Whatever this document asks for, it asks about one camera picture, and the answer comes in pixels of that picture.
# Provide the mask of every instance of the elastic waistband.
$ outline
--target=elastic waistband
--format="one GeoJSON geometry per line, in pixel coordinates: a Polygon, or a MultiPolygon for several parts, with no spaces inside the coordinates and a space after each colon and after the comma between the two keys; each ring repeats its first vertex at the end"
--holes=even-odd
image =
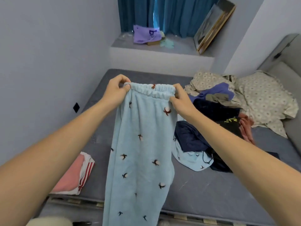
{"type": "Polygon", "coordinates": [[[175,95],[175,87],[172,85],[124,83],[124,85],[127,84],[131,85],[132,90],[153,98],[169,100],[171,96],[175,95]]]}

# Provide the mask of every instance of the hand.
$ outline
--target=hand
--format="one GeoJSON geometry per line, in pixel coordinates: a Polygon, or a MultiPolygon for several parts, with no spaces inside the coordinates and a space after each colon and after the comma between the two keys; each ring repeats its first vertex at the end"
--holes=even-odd
{"type": "Polygon", "coordinates": [[[187,93],[179,83],[174,84],[173,86],[175,87],[175,97],[170,97],[169,101],[181,117],[185,120],[189,120],[189,118],[193,116],[195,112],[198,112],[198,110],[194,107],[187,93]]]}
{"type": "Polygon", "coordinates": [[[124,100],[126,93],[130,90],[131,86],[126,85],[119,88],[120,83],[130,83],[130,79],[122,74],[112,78],[107,85],[107,89],[100,102],[108,106],[109,110],[115,109],[124,100]]]}

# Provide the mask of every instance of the person's left hand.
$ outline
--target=person's left hand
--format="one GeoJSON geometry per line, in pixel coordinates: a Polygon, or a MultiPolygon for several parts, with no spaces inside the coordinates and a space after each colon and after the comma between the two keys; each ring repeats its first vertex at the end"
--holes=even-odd
{"type": "Polygon", "coordinates": [[[122,88],[119,88],[120,83],[130,83],[130,79],[122,74],[112,78],[109,81],[106,91],[100,102],[104,103],[105,106],[108,107],[109,110],[115,109],[119,106],[123,99],[126,96],[126,93],[130,90],[131,86],[126,85],[122,88]]]}

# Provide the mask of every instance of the purple garment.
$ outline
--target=purple garment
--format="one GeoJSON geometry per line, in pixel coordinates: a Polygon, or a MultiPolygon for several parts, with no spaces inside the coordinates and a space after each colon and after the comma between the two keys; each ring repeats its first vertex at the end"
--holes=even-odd
{"type": "Polygon", "coordinates": [[[161,40],[159,28],[147,28],[134,25],[134,43],[144,44],[146,42],[161,40]]]}
{"type": "Polygon", "coordinates": [[[200,98],[205,100],[206,99],[206,95],[207,94],[216,94],[216,93],[224,93],[224,94],[228,94],[229,95],[229,101],[232,100],[232,98],[234,97],[234,93],[231,92],[230,90],[228,90],[229,88],[229,84],[228,83],[220,83],[215,85],[214,87],[210,88],[210,89],[206,89],[200,92],[199,95],[197,96],[191,96],[188,95],[191,102],[193,103],[195,99],[200,98]]]}

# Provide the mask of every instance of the forearm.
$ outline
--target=forearm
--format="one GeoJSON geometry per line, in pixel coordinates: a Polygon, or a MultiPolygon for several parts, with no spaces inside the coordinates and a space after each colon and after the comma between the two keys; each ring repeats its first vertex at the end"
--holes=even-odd
{"type": "Polygon", "coordinates": [[[3,224],[3,219],[11,221],[15,216],[20,219],[15,225],[26,224],[109,112],[110,108],[98,102],[0,167],[3,224]]]}
{"type": "Polygon", "coordinates": [[[301,217],[301,174],[197,110],[187,118],[279,225],[301,217]]]}

